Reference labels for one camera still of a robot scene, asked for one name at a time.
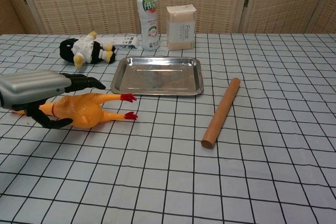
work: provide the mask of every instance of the chicken's red feet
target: chicken's red feet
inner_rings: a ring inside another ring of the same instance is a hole
[[[134,94],[122,94],[120,96],[121,101],[128,101],[128,102],[133,102],[136,101],[137,99],[135,98]]]
[[[134,114],[134,112],[128,112],[124,116],[125,119],[136,120],[138,115]]]

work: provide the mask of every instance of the plastic bottle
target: plastic bottle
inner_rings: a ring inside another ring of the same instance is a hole
[[[141,24],[142,48],[156,50],[159,47],[156,0],[136,0]]]

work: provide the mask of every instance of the stuffed toy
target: stuffed toy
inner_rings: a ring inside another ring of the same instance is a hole
[[[70,38],[62,41],[59,46],[61,58],[74,63],[76,68],[81,68],[86,62],[95,64],[105,60],[113,63],[116,60],[115,47],[98,43],[96,37],[97,33],[92,31],[83,39]]]
[[[59,119],[72,119],[72,126],[88,129],[98,123],[110,120],[136,120],[138,116],[134,112],[117,114],[104,111],[101,103],[121,100],[133,102],[137,99],[134,94],[99,94],[87,93],[80,95],[66,95],[56,102],[49,102],[39,106],[46,115],[55,116]],[[18,114],[25,114],[24,111],[17,111]]]

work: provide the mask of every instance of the plush toy's yellow feet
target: plush toy's yellow feet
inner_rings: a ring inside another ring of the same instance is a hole
[[[112,52],[112,51],[108,51],[107,53],[106,53],[106,58],[105,58],[105,61],[107,62],[107,63],[112,63],[112,62],[114,62],[114,60],[115,60],[115,57],[116,55],[115,55],[115,53],[114,52]]]
[[[75,55],[73,58],[76,68],[81,68],[83,65],[82,57],[80,55]]]
[[[112,51],[112,44],[107,44],[105,50],[106,51]]]
[[[89,33],[89,36],[92,36],[93,38],[97,38],[97,33],[95,31],[92,31]]]

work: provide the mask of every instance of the checkered tablecloth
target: checkered tablecloth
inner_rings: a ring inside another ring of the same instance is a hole
[[[138,120],[88,130],[44,129],[1,109],[1,223],[336,223],[336,35],[197,34],[183,51],[161,35],[157,51],[119,49],[115,63],[80,70],[59,56],[68,37],[0,36],[0,73],[81,72],[107,89],[76,94],[111,93],[124,57],[195,57],[204,92],[106,102]],[[205,149],[234,77],[234,105]]]

